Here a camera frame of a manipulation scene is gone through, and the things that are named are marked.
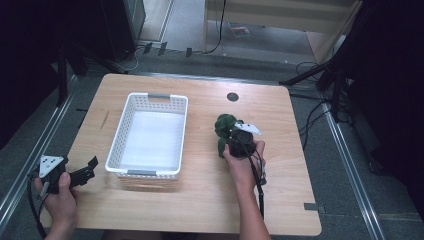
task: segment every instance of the person's left hand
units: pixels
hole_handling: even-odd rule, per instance
[[[71,178],[64,172],[59,178],[59,193],[49,194],[44,201],[47,211],[52,217],[52,226],[46,239],[71,239],[77,225],[78,211],[76,198],[78,192],[69,190]],[[40,178],[35,179],[38,192],[43,188]]]

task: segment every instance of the white box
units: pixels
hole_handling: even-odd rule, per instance
[[[178,179],[187,107],[185,96],[128,95],[106,170],[125,177]]]

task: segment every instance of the person's right hand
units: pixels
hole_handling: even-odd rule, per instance
[[[76,197],[78,192],[69,190],[71,178],[64,172],[59,178],[59,193],[49,194],[44,205],[52,217],[52,226],[46,239],[71,239],[77,225],[78,212]],[[43,188],[40,178],[35,179],[38,192]]]
[[[261,171],[259,170],[257,159],[261,158],[263,165],[265,165],[265,160],[263,159],[263,152],[265,149],[264,141],[254,141],[256,145],[256,151],[252,157],[253,164],[256,166],[258,176],[261,177]],[[225,150],[223,152],[225,159],[228,162],[230,167],[231,177],[233,178],[234,184],[237,191],[241,192],[251,192],[256,186],[255,177],[252,173],[252,167],[248,158],[236,158],[230,154],[230,147],[228,144],[225,145]]]

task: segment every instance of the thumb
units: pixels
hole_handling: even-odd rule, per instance
[[[59,195],[69,193],[69,185],[71,184],[71,177],[69,173],[63,172],[59,178]]]

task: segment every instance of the wooden desk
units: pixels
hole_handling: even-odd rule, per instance
[[[317,63],[347,34],[361,0],[227,0],[224,22],[306,31]],[[224,0],[205,0],[203,51],[208,20],[221,21]]]
[[[171,190],[124,189],[105,162],[131,92],[189,99],[180,178]],[[239,100],[227,100],[235,92]],[[239,209],[225,160],[218,157],[214,124],[222,113],[254,123],[266,142],[265,222],[271,234],[318,235],[317,211],[288,90],[281,86],[106,75],[69,152],[68,171],[99,160],[96,177],[80,187],[78,228],[237,233]],[[43,212],[48,226],[48,214]]]

